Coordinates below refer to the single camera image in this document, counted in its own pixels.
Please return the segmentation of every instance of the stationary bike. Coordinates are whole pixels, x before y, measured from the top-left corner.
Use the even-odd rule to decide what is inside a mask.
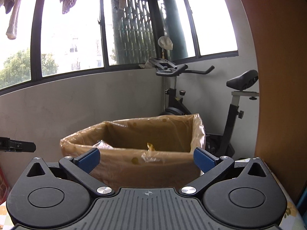
[[[177,76],[182,73],[196,73],[208,74],[214,70],[211,66],[206,71],[188,70],[188,65],[177,67],[173,62],[166,59],[149,59],[151,64],[156,67],[156,75],[162,77],[175,77],[174,88],[169,88],[165,91],[168,95],[168,107],[160,115],[189,115],[192,114],[183,104],[184,90],[179,91],[180,98],[176,97],[176,82]],[[227,121],[223,135],[220,134],[206,134],[206,151],[216,156],[230,156],[234,155],[234,149],[230,143],[232,132],[234,129],[237,116],[243,118],[244,112],[239,111],[240,97],[250,97],[251,100],[256,100],[259,97],[257,92],[245,92],[244,90],[253,86],[258,80],[258,72],[256,70],[249,70],[242,75],[235,77],[226,82],[226,86],[236,91],[231,92],[232,101],[229,106]]]

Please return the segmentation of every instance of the white wall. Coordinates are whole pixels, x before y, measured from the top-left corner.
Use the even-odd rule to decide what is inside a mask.
[[[184,73],[177,78],[177,90],[185,90],[184,104],[192,113],[199,113],[206,132],[223,134],[232,89],[226,81],[250,69],[257,70],[254,42],[241,0],[225,0],[234,27],[238,57],[220,58],[189,63],[189,69],[205,71],[211,65],[215,69],[208,75]],[[250,91],[259,91],[258,82]],[[237,119],[231,143],[234,158],[251,157],[256,144],[259,100],[242,97],[239,109],[245,112]]]
[[[0,96],[0,136],[36,144],[34,153],[0,152],[10,186],[31,158],[62,158],[59,141],[105,120],[157,116],[162,79],[155,70],[99,73],[32,86]]]

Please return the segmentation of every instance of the green foliage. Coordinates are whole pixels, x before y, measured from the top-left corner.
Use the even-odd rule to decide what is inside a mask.
[[[41,55],[41,65],[43,76],[57,73],[58,65],[51,53]],[[0,89],[30,79],[30,48],[18,51],[4,61],[3,69],[0,70]]]

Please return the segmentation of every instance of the window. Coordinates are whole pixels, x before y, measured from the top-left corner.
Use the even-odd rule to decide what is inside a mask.
[[[188,0],[201,55],[238,50],[225,0]]]
[[[59,0],[45,0],[41,29],[42,75],[103,67],[99,0],[77,0],[62,14]]]
[[[225,0],[157,1],[164,34],[173,42],[169,60],[238,50]]]
[[[11,13],[0,7],[0,89],[31,79],[30,41],[36,0],[22,0],[19,7],[18,29],[15,40],[6,36]]]
[[[168,59],[178,60],[195,56],[191,27],[184,0],[157,0],[164,35],[173,42],[173,50],[167,51]]]
[[[126,0],[124,11],[113,7],[113,0],[103,0],[109,64],[140,64],[155,58],[148,1]]]

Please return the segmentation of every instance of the metal bolt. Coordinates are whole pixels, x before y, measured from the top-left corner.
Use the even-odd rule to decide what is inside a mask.
[[[112,192],[112,189],[110,187],[99,187],[97,188],[97,193],[99,194],[109,194]]]
[[[183,188],[181,189],[181,192],[182,192],[182,193],[185,193],[185,194],[194,194],[194,193],[196,192],[196,188],[190,187],[190,186],[183,187]]]

